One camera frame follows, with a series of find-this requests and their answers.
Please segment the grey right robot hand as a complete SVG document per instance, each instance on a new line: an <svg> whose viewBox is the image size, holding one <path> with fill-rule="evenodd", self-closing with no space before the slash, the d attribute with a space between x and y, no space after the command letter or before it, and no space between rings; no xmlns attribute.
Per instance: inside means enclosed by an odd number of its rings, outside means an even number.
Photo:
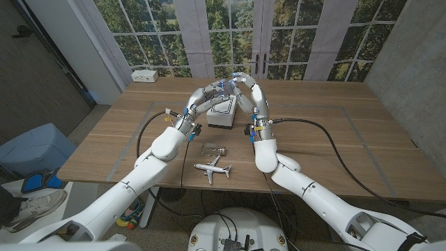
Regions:
<svg viewBox="0 0 446 251"><path fill-rule="evenodd" d="M243 83L252 91L251 98L253 102L242 93L237 83ZM233 78L229 81L229 84L233 89L233 93L236 96L237 103L241 110L247 114L256 116L254 125L256 127L262 127L262 129L259 130L260 140L273 139L272 126L269 123L270 116L268 101L256 80L246 73L237 72L233 73Z"/></svg>

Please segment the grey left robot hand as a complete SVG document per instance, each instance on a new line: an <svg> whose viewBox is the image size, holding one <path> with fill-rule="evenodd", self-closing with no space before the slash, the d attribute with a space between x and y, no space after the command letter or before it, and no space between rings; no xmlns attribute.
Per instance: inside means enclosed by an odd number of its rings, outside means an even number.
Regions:
<svg viewBox="0 0 446 251"><path fill-rule="evenodd" d="M226 102L231 93L231 87L224 79L217 80L206 87L198 88L190 96L181 117L175 122L175 129L187 135L200 114L207 112L214 105Z"/></svg>

